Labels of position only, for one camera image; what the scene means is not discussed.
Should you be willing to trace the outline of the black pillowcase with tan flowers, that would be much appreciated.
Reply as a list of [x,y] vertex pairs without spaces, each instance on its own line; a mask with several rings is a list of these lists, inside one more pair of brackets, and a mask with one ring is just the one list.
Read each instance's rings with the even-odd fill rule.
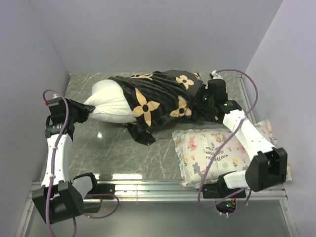
[[156,140],[151,130],[175,119],[191,121],[220,120],[214,106],[211,87],[204,84],[199,73],[181,70],[154,71],[110,80],[122,89],[135,121],[124,122],[133,140],[150,145]]

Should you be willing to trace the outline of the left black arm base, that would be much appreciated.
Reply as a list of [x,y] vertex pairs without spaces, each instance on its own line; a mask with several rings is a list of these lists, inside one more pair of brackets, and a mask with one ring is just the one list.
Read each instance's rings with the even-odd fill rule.
[[[88,194],[89,185],[85,184],[75,184],[73,183],[73,187],[80,193],[82,199],[84,199],[83,195],[86,194],[86,198],[98,199],[99,202],[84,202],[83,203],[83,215],[91,218],[91,219],[102,219],[111,216],[115,213],[119,206],[119,199],[115,196],[116,185],[112,183],[101,183],[97,185],[96,191],[93,191],[91,194]],[[116,200],[117,204],[114,209],[103,216],[92,216],[93,213],[98,213],[101,210],[101,204],[103,200]]]

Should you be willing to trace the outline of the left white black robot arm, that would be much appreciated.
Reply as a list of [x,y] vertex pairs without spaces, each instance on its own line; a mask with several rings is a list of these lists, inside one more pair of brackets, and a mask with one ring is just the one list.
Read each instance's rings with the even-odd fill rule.
[[46,102],[50,115],[46,119],[45,137],[48,145],[45,175],[32,200],[45,223],[58,223],[81,216],[83,199],[95,198],[99,185],[93,173],[71,179],[69,156],[75,123],[84,123],[95,110],[71,99],[54,98]]

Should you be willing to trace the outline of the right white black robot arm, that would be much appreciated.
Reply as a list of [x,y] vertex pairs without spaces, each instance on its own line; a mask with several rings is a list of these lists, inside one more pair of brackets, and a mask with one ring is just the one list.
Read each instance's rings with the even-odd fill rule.
[[219,195],[229,197],[238,188],[258,192],[286,181],[287,152],[264,138],[247,119],[235,100],[229,100],[223,79],[200,83],[194,97],[194,115],[206,121],[223,124],[248,154],[250,164],[243,171],[221,174],[215,185]]

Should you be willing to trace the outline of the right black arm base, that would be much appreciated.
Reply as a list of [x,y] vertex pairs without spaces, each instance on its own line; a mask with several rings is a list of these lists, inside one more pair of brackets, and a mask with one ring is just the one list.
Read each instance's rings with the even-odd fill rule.
[[228,189],[225,184],[203,184],[198,202],[203,208],[215,208],[220,215],[230,216],[239,211],[237,199],[246,197],[245,188]]

